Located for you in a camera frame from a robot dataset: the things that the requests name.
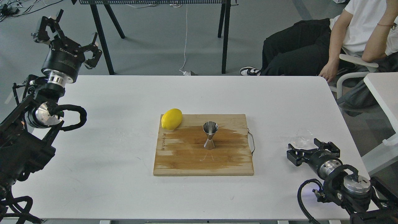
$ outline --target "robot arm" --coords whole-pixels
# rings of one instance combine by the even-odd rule
[[[345,209],[350,215],[352,224],[397,223],[398,221],[398,196],[388,190],[386,185],[378,178],[366,179],[358,175],[358,170],[351,165],[344,165],[340,159],[340,149],[332,142],[321,142],[314,139],[318,149],[296,149],[288,145],[287,158],[295,165],[303,162],[324,181],[323,185],[316,179],[305,181],[298,191],[298,203],[301,210],[310,222],[319,223],[305,209],[301,201],[301,190],[308,183],[316,183],[319,190],[313,192],[318,202],[333,202]],[[388,200],[377,197],[376,190]],[[367,212],[370,202],[373,201],[379,210]]]
[[[42,17],[36,33],[32,36],[37,43],[45,43],[50,50],[44,61],[41,72],[43,77],[29,75],[22,85],[14,83],[13,92],[16,98],[16,108],[0,123],[0,221],[4,217],[19,217],[17,223],[26,220],[41,223],[29,211],[33,200],[28,196],[14,198],[12,185],[16,181],[25,181],[31,173],[42,170],[54,157],[55,148],[52,145],[59,131],[71,131],[80,128],[87,120],[84,108],[76,105],[58,105],[58,100],[65,94],[65,85],[77,80],[82,64],[88,69],[94,68],[102,51],[98,49],[95,40],[81,46],[66,37],[59,27],[63,10],[56,19]],[[50,27],[54,39],[46,31]],[[93,57],[86,60],[84,53],[91,51]],[[16,88],[24,87],[23,100],[18,101]],[[80,114],[80,122],[63,127],[64,111],[71,110]],[[49,128],[46,136],[39,139],[27,130],[27,124],[34,128]],[[25,202],[22,208],[18,203]],[[10,208],[14,213],[6,213]]]

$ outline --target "black table leg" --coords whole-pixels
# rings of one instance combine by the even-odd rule
[[[231,0],[225,2],[225,25],[224,25],[224,44],[222,46],[222,66],[221,73],[225,74],[226,53],[228,49],[229,17],[231,13]]]
[[[217,35],[218,38],[221,38],[222,24],[224,23],[224,17],[225,17],[225,5],[226,5],[226,3],[221,4],[220,23],[219,23],[219,33],[218,33],[218,35]]]
[[[97,33],[98,33],[98,36],[99,36],[99,41],[101,42],[101,47],[102,47],[103,55],[105,57],[106,66],[108,67],[109,75],[114,75],[115,72],[113,70],[112,61],[111,61],[111,57],[109,55],[109,50],[108,50],[108,46],[106,44],[105,35],[103,33],[103,29],[102,29],[102,25],[101,25],[101,20],[99,18],[100,16],[98,14],[97,6],[96,5],[90,5],[90,7],[91,7],[91,12],[93,13],[94,22],[96,24]]]
[[[110,5],[107,5],[107,4],[104,4],[104,6],[105,6],[105,9],[106,9],[106,11],[108,12],[109,17],[111,18],[113,24],[115,25],[116,30],[117,30],[117,32],[118,32],[119,35],[120,35],[120,38],[121,38],[121,39],[124,39],[126,36],[124,35],[123,30],[122,30],[122,28],[120,27],[119,22],[117,21],[116,16],[115,16],[115,14],[113,13],[113,11],[112,11],[112,9],[111,9],[111,6],[110,6]]]

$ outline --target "bracelet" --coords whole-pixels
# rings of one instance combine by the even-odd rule
[[[379,24],[379,23],[378,23],[378,25],[379,25],[379,26],[389,26],[389,27],[394,26],[394,24],[391,24],[391,25],[382,25],[382,24]]]
[[[397,24],[396,24],[396,23],[393,23],[393,24],[391,24],[391,25],[382,25],[382,24],[379,24],[379,23],[378,23],[378,25],[379,25],[379,26],[389,26],[389,27],[391,27],[392,30],[395,30],[395,28],[397,27]]]

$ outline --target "hand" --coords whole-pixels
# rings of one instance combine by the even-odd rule
[[[324,77],[328,83],[336,78],[339,64],[327,63],[321,70],[318,76]]]

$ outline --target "stainless steel jigger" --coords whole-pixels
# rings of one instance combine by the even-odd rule
[[[204,145],[205,149],[208,149],[208,150],[214,149],[213,136],[216,134],[218,129],[219,129],[219,126],[217,125],[216,122],[213,122],[213,121],[208,121],[203,125],[203,131],[207,135],[207,140]]]

